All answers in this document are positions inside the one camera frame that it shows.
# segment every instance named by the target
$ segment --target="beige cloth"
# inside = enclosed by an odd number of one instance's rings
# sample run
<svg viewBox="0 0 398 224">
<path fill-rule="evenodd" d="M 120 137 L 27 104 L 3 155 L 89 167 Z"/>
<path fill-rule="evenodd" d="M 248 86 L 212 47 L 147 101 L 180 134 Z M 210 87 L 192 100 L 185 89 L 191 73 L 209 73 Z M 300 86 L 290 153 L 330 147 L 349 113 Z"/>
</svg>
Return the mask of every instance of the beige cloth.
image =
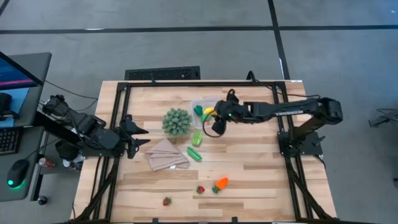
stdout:
<svg viewBox="0 0 398 224">
<path fill-rule="evenodd" d="M 145 158 L 149 159 L 153 171 L 168 168 L 172 165 L 188 169 L 190 165 L 188 159 L 167 139 L 146 151 Z"/>
</svg>

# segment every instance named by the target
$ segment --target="plastic container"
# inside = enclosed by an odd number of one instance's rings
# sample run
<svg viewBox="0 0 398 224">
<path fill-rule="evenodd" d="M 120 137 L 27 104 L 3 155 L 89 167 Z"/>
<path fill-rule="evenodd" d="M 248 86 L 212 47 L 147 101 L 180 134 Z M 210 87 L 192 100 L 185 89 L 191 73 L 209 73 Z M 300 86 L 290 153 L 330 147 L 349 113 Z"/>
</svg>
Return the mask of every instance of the plastic container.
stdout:
<svg viewBox="0 0 398 224">
<path fill-rule="evenodd" d="M 201 123 L 201 119 L 200 117 L 194 112 L 194 108 L 198 105 L 200 105 L 203 110 L 205 110 L 206 108 L 214 108 L 216 106 L 217 101 L 219 101 L 220 98 L 219 97 L 210 97 L 210 98 L 204 98 L 201 100 L 192 100 L 191 101 L 191 113 L 192 113 L 192 121 L 193 121 L 193 125 L 195 126 L 195 128 L 197 129 L 201 129 L 202 127 L 202 123 Z"/>
</svg>

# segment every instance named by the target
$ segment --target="green light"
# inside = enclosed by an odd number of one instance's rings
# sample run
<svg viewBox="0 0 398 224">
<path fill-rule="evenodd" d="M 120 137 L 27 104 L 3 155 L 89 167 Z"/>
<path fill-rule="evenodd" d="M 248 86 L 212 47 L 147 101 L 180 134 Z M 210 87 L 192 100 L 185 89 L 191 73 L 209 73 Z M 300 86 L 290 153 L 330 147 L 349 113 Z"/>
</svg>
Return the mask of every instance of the green light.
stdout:
<svg viewBox="0 0 398 224">
<path fill-rule="evenodd" d="M 26 179 L 24 179 L 24 181 L 22 181 L 22 183 L 20 185 L 18 185 L 17 187 L 10 187 L 10 188 L 12 190 L 19 190 L 25 186 L 25 182 L 26 182 Z"/>
</svg>

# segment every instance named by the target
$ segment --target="wooden table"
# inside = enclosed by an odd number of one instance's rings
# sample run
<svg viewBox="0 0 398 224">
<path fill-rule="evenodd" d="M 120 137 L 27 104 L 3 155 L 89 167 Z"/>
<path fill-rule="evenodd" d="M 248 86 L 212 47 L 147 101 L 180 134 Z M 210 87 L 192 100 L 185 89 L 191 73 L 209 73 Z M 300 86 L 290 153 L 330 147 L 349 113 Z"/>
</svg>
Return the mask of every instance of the wooden table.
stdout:
<svg viewBox="0 0 398 224">
<path fill-rule="evenodd" d="M 116 81 L 103 82 L 99 94 L 95 115 L 107 121 L 108 125 L 117 84 Z M 288 94 L 305 94 L 302 82 L 286 81 L 286 86 Z M 233 88 L 241 101 L 274 102 L 272 92 L 265 87 Z M 225 99 L 229 89 L 227 86 L 132 88 L 127 113 L 133 116 L 139 127 L 149 131 L 149 134 L 136 138 L 152 141 L 141 146 L 140 153 L 133 160 L 127 159 L 125 154 L 120 161 L 112 222 L 151 222 L 153 218 L 159 218 L 160 222 L 230 222 L 231 217 L 238 217 L 240 222 L 295 220 L 285 162 L 279 154 L 275 118 L 254 125 L 229 123 L 221 138 L 204 136 L 197 149 L 203 157 L 202 162 L 195 162 L 186 154 L 187 146 L 191 145 L 190 136 L 169 138 L 163 133 L 162 119 L 171 107 L 190 113 L 192 100 L 212 96 Z M 124 95 L 121 99 L 117 121 L 120 121 Z M 302 98 L 289 97 L 289 101 L 296 100 Z M 309 116 L 293 116 L 293 119 L 298 126 Z M 186 155 L 191 162 L 189 169 L 151 171 L 143 152 L 164 138 Z M 97 159 L 93 157 L 84 162 L 75 198 L 76 215 L 90 201 Z M 302 156 L 302 160 L 309 191 L 325 211 L 335 217 L 323 164 L 313 156 Z M 220 177 L 229 177 L 229 184 L 216 195 L 211 188 Z M 206 188 L 201 195 L 195 192 L 198 185 Z M 297 192 L 301 214 L 305 217 L 302 194 L 298 189 Z M 107 196 L 106 192 L 100 217 L 104 217 Z M 171 197 L 173 203 L 163 207 L 164 197 Z"/>
</svg>

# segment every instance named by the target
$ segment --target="red strawberry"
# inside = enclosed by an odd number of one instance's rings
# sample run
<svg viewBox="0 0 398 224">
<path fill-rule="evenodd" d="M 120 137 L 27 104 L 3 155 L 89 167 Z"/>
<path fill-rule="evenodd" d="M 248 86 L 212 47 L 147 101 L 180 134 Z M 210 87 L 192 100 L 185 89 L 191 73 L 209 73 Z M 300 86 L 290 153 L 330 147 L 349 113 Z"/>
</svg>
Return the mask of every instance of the red strawberry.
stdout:
<svg viewBox="0 0 398 224">
<path fill-rule="evenodd" d="M 204 188 L 204 187 L 202 187 L 202 186 L 198 186 L 198 187 L 197 187 L 197 192 L 198 192 L 198 194 L 202 194 L 204 191 L 205 191 L 205 188 Z"/>
<path fill-rule="evenodd" d="M 166 197 L 163 199 L 163 206 L 168 206 L 172 203 L 172 199 L 169 197 Z"/>
</svg>

